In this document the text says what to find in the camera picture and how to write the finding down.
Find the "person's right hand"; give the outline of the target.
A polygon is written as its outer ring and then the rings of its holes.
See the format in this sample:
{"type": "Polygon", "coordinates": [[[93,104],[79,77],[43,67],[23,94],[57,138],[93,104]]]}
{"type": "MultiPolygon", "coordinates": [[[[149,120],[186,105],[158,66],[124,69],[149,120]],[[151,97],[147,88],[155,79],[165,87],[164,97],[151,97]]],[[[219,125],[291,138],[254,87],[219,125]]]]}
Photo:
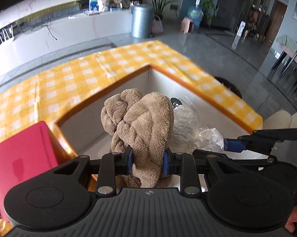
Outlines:
{"type": "Polygon", "coordinates": [[[295,225],[294,223],[297,222],[297,206],[294,207],[286,225],[285,228],[290,232],[293,233],[295,230],[295,225]]]}

